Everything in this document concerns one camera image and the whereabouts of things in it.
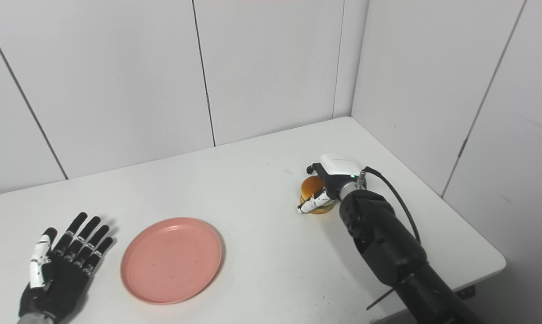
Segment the black and white left hand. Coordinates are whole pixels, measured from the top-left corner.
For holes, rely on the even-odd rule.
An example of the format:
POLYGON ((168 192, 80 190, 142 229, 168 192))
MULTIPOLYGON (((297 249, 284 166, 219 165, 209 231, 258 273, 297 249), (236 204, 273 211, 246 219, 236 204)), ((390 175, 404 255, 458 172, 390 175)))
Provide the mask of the black and white left hand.
POLYGON ((99 216, 79 213, 56 239, 47 228, 33 248, 29 281, 22 292, 20 324, 60 324, 71 316, 84 297, 91 277, 114 239, 99 216))

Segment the black and white right hand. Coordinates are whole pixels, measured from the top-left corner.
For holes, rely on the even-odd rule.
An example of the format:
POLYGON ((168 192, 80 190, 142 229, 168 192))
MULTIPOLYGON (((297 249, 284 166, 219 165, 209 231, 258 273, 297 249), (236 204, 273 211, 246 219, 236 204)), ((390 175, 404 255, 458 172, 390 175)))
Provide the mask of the black and white right hand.
POLYGON ((325 153, 320 161, 306 167, 308 175, 314 175, 320 181, 317 189, 303 198, 297 207, 300 215, 330 211, 337 201, 341 202, 352 191, 366 189, 365 172, 351 157, 325 153))

